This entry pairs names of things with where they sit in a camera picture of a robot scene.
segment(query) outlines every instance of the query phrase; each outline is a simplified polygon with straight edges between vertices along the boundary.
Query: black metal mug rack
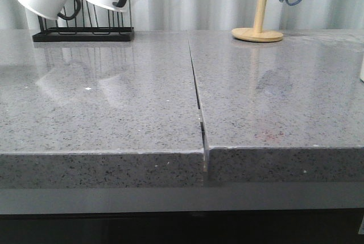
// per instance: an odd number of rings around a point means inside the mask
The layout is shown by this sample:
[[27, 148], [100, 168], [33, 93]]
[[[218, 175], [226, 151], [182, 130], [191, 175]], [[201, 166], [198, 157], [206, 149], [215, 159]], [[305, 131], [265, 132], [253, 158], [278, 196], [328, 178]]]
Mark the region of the black metal mug rack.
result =
[[[66, 7], [63, 7], [63, 11], [66, 14]], [[104, 14], [106, 25], [100, 23], [100, 14]], [[47, 20], [39, 16], [40, 32], [33, 35], [33, 42], [132, 41], [134, 28], [131, 20], [130, 0], [129, 13], [125, 14], [100, 7], [96, 8], [86, 0], [81, 0], [79, 14], [72, 20], [62, 20], [64, 27], [59, 26], [58, 20]]]

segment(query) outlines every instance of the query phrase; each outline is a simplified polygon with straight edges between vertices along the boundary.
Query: wooden stand base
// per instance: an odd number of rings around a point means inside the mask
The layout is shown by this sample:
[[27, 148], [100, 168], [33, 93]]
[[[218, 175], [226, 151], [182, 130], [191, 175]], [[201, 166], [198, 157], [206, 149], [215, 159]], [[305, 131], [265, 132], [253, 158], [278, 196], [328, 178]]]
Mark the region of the wooden stand base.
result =
[[231, 31], [237, 39], [251, 42], [277, 42], [283, 39], [283, 34], [276, 31], [254, 32], [253, 28], [236, 28]]

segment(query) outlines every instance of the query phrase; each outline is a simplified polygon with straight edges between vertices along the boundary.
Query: white curtain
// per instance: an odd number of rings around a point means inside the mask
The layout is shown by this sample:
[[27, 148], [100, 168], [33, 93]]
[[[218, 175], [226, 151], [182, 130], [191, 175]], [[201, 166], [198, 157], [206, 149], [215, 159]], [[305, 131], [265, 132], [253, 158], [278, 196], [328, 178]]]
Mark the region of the white curtain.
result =
[[[251, 27], [257, 0], [131, 0], [136, 30], [230, 30]], [[364, 28], [363, 0], [268, 0], [266, 29]], [[17, 0], [0, 0], [0, 28], [37, 29]]]

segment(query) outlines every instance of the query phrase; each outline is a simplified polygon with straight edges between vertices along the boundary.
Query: speckled surface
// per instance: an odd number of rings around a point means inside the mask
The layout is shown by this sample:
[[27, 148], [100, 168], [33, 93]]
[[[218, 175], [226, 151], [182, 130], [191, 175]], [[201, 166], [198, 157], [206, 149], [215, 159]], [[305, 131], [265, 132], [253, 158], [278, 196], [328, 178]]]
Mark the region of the speckled surface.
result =
[[213, 181], [363, 181], [364, 31], [189, 32]]
[[186, 32], [34, 45], [32, 34], [0, 33], [0, 188], [202, 184]]

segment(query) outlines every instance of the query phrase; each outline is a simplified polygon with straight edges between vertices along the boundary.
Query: wooden mug tree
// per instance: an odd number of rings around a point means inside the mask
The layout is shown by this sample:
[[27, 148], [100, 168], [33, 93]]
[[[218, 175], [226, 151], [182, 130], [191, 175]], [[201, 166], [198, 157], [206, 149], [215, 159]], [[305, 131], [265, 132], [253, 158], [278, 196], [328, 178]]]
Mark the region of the wooden mug tree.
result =
[[237, 39], [251, 42], [277, 42], [283, 39], [283, 34], [277, 31], [263, 31], [264, 14], [267, 0], [258, 0], [253, 28], [236, 28], [231, 31]]

